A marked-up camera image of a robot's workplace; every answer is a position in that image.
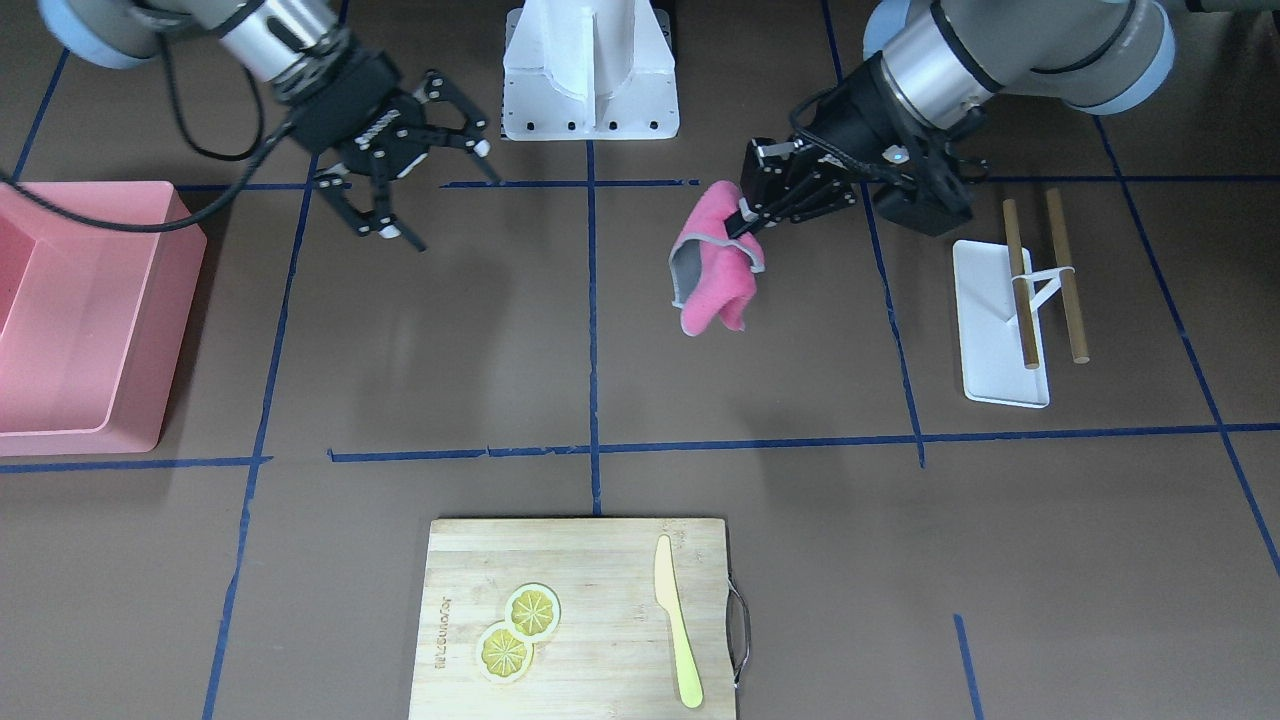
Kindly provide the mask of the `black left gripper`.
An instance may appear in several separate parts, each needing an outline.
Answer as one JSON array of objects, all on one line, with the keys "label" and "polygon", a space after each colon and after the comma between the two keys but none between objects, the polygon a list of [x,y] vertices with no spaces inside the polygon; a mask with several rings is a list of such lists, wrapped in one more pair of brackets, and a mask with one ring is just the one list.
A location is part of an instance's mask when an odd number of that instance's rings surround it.
[{"label": "black left gripper", "polygon": [[925,126],[899,96],[882,55],[801,102],[790,122],[801,141],[749,141],[745,197],[728,217],[731,240],[852,208],[859,204],[852,191],[858,179],[882,181],[908,196],[919,193],[918,173],[899,170],[884,159],[892,146],[922,150]]}]

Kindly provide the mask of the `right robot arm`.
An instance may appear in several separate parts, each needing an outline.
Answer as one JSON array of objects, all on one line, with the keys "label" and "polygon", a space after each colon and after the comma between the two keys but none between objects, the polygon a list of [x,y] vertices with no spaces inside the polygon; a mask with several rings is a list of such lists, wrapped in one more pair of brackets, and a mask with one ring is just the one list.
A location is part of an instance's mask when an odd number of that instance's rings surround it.
[{"label": "right robot arm", "polygon": [[196,225],[229,205],[274,149],[292,138],[308,152],[335,152],[311,186],[358,236],[425,243],[396,215],[390,187],[433,149],[466,152],[492,183],[488,119],[444,74],[430,69],[406,90],[393,60],[365,46],[325,1],[41,1],[40,15],[72,54],[99,67],[129,69],[159,58],[170,105],[179,108],[170,41],[214,37],[264,82],[287,109],[270,133],[233,155],[241,178],[207,208],[152,225],[152,232]]}]

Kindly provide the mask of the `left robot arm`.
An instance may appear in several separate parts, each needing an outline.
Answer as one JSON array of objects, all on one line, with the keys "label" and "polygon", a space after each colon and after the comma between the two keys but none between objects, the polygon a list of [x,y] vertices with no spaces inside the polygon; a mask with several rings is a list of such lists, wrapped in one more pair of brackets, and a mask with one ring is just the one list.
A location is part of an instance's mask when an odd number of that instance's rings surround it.
[{"label": "left robot arm", "polygon": [[988,167],[956,143],[1001,94],[1056,97],[1096,117],[1147,100],[1172,69],[1176,41],[1157,1],[883,1],[867,58],[788,114],[783,141],[748,145],[730,238],[803,223],[856,201],[927,236],[972,219]]}]

